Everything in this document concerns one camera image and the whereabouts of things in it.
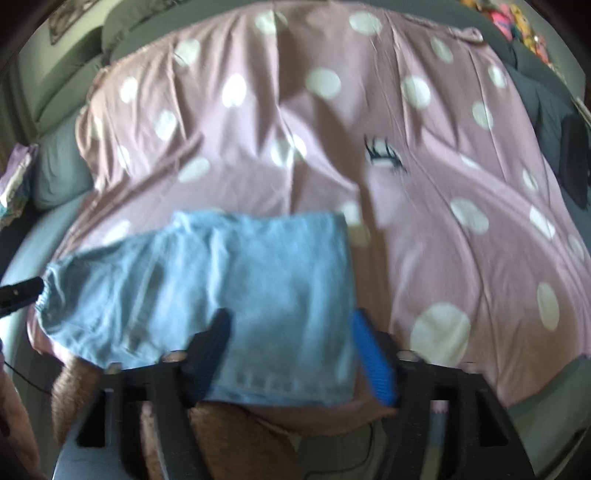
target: stuffed toy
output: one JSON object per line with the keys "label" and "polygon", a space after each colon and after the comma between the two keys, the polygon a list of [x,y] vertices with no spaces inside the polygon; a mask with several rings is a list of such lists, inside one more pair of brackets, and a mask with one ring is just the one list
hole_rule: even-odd
{"label": "stuffed toy", "polygon": [[521,32],[523,45],[529,48],[533,53],[536,53],[534,31],[531,28],[530,22],[517,5],[511,5],[511,13],[513,13],[513,17],[515,18],[515,25]]}
{"label": "stuffed toy", "polygon": [[546,39],[542,35],[536,35],[534,36],[534,41],[536,55],[540,57],[546,65],[550,65],[550,56],[548,55]]}
{"label": "stuffed toy", "polygon": [[505,38],[509,41],[512,41],[514,37],[514,23],[512,15],[508,16],[506,13],[499,9],[490,12],[490,16],[492,22],[501,31]]}
{"label": "stuffed toy", "polygon": [[460,0],[460,2],[468,8],[480,11],[480,5],[476,0]]}

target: eyelash print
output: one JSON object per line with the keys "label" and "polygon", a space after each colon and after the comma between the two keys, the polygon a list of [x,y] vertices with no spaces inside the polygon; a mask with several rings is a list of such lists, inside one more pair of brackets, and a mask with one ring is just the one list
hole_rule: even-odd
{"label": "eyelash print", "polygon": [[391,163],[394,170],[403,170],[405,173],[408,173],[407,169],[404,167],[404,165],[400,161],[400,157],[398,156],[398,154],[388,144],[387,138],[384,139],[384,145],[385,145],[385,149],[386,149],[385,153],[380,153],[376,150],[376,147],[375,147],[376,138],[375,137],[372,139],[371,142],[369,142],[369,139],[366,135],[363,136],[363,139],[365,140],[365,150],[367,151],[367,153],[369,155],[368,160],[372,165],[376,165],[377,162],[385,160],[385,161],[389,161]]}

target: white polka dot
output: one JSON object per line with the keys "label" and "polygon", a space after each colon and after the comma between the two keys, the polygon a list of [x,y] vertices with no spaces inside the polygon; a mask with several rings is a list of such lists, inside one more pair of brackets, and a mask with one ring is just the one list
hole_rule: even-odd
{"label": "white polka dot", "polygon": [[119,161],[121,168],[123,168],[125,171],[129,171],[129,164],[131,162],[129,150],[127,150],[127,148],[123,147],[122,145],[117,147],[117,160]]}
{"label": "white polka dot", "polygon": [[477,170],[481,170],[482,169],[481,166],[478,163],[476,163],[471,158],[466,157],[465,155],[461,155],[460,154],[460,159],[464,162],[465,165],[467,165],[470,168],[475,168]]}
{"label": "white polka dot", "polygon": [[530,209],[530,222],[548,239],[552,240],[556,233],[556,227],[532,205]]}
{"label": "white polka dot", "polygon": [[349,25],[363,35],[377,35],[382,31],[382,22],[369,12],[356,12],[349,17]]}
{"label": "white polka dot", "polygon": [[96,140],[101,140],[103,138],[103,121],[97,116],[92,117],[90,136]]}
{"label": "white polka dot", "polygon": [[160,113],[156,123],[154,124],[154,131],[156,136],[165,142],[170,140],[174,131],[177,129],[178,120],[170,110],[164,110]]}
{"label": "white polka dot", "polygon": [[361,207],[359,207],[357,202],[344,203],[341,208],[339,208],[339,212],[345,216],[347,225],[353,226],[363,224],[363,214],[361,212]]}
{"label": "white polka dot", "polygon": [[570,249],[573,251],[576,257],[581,260],[581,262],[585,260],[585,248],[581,242],[579,242],[578,238],[576,238],[574,235],[569,235],[569,245]]}
{"label": "white polka dot", "polygon": [[345,216],[349,243],[354,247],[367,247],[371,242],[371,234],[363,223],[363,213],[359,204],[346,202],[338,211]]}
{"label": "white polka dot", "polygon": [[450,203],[453,216],[468,230],[482,235],[488,231],[488,218],[470,200],[456,198]]}
{"label": "white polka dot", "polygon": [[492,83],[499,88],[505,88],[507,86],[507,79],[503,71],[496,65],[490,65],[488,67],[488,76],[491,78]]}
{"label": "white polka dot", "polygon": [[127,236],[130,227],[131,222],[129,220],[121,220],[115,226],[111,227],[103,237],[103,246],[105,247],[107,245],[114,244],[119,240],[123,240]]}
{"label": "white polka dot", "polygon": [[174,49],[174,61],[181,67],[189,67],[197,61],[201,53],[201,44],[195,38],[179,42]]}
{"label": "white polka dot", "polygon": [[560,307],[556,293],[547,283],[538,285],[538,310],[546,329],[551,332],[555,331],[560,320]]}
{"label": "white polka dot", "polygon": [[133,77],[126,78],[119,90],[119,98],[123,103],[131,103],[138,94],[139,83]]}
{"label": "white polka dot", "polygon": [[278,167],[291,168],[295,162],[304,160],[307,153],[304,141],[297,135],[289,135],[275,142],[271,159]]}
{"label": "white polka dot", "polygon": [[306,88],[325,100],[335,98],[340,92],[340,78],[329,69],[314,69],[306,75]]}
{"label": "white polka dot", "polygon": [[207,174],[211,165],[209,160],[203,157],[197,157],[187,162],[187,164],[178,172],[178,181],[188,183],[196,181]]}
{"label": "white polka dot", "polygon": [[431,103],[431,90],[420,77],[408,76],[402,81],[402,96],[415,108],[425,108]]}
{"label": "white polka dot", "polygon": [[452,63],[453,62],[453,53],[449,49],[444,42],[439,40],[436,37],[431,39],[431,48],[435,52],[435,55],[439,57],[439,59],[445,63]]}
{"label": "white polka dot", "polygon": [[255,25],[265,35],[275,35],[287,28],[287,19],[281,12],[268,10],[256,16]]}
{"label": "white polka dot", "polygon": [[241,106],[246,98],[246,80],[238,73],[232,75],[224,84],[222,103],[226,108]]}
{"label": "white polka dot", "polygon": [[474,116],[476,123],[484,130],[490,130],[495,125],[491,111],[482,102],[475,102],[474,105],[472,105],[472,115]]}
{"label": "white polka dot", "polygon": [[451,303],[436,303],[422,312],[410,334],[410,348],[434,365],[455,367],[470,337],[470,319]]}
{"label": "white polka dot", "polygon": [[523,178],[523,183],[525,183],[525,186],[528,187],[532,192],[538,191],[538,182],[536,182],[535,178],[530,172],[528,172],[526,169],[523,169],[523,174],[521,177]]}

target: pillow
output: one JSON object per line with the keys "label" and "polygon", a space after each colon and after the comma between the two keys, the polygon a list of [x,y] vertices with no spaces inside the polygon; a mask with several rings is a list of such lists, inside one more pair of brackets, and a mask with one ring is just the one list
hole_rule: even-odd
{"label": "pillow", "polygon": [[572,95],[560,77],[541,61],[537,55],[523,45],[523,43],[514,40],[512,45],[515,51],[517,70],[529,78],[540,82],[564,103],[570,104]]}
{"label": "pillow", "polygon": [[131,30],[159,12],[168,10],[186,0],[124,0],[105,20],[102,49],[110,53]]}
{"label": "pillow", "polygon": [[583,210],[587,208],[589,185],[588,152],[587,125],[583,118],[578,113],[564,117],[558,177],[575,204]]}
{"label": "pillow", "polygon": [[0,178],[0,229],[22,215],[31,195],[31,166],[37,146],[16,144],[2,178]]}
{"label": "pillow", "polygon": [[507,67],[534,127],[540,150],[558,176],[562,139],[562,120],[576,111],[572,102],[564,103],[537,80]]}
{"label": "pillow", "polygon": [[50,132],[72,112],[80,110],[86,102],[86,95],[96,74],[103,66],[103,57],[98,55],[78,70],[63,85],[49,101],[39,117],[37,131],[40,135]]}
{"label": "pillow", "polygon": [[38,88],[37,101],[33,107],[33,118],[39,120],[51,98],[88,61],[100,55],[100,35],[102,29],[89,31],[57,62]]}
{"label": "pillow", "polygon": [[141,25],[137,25],[136,28],[113,49],[110,57],[111,63],[126,57],[137,51],[139,48],[148,45],[173,31],[188,27],[189,25],[213,17],[214,15],[219,15],[233,8],[244,7],[251,3],[251,0],[225,0],[222,3],[186,0],[185,3],[170,8],[166,12],[144,19],[145,21]]}
{"label": "pillow", "polygon": [[77,116],[78,112],[71,115],[39,142],[39,161],[33,178],[33,201],[39,210],[62,205],[94,185],[76,144]]}
{"label": "pillow", "polygon": [[456,0],[366,0],[365,3],[456,28],[476,27],[501,61],[515,66],[515,54],[511,44],[495,24]]}

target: closed eye print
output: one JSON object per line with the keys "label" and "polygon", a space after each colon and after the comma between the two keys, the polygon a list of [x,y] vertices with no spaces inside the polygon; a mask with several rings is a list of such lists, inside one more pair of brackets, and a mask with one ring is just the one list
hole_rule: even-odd
{"label": "closed eye print", "polygon": [[394,170],[408,172],[402,164],[400,156],[394,148],[388,143],[388,139],[373,138],[365,140],[365,158],[369,163],[376,167],[392,167]]}

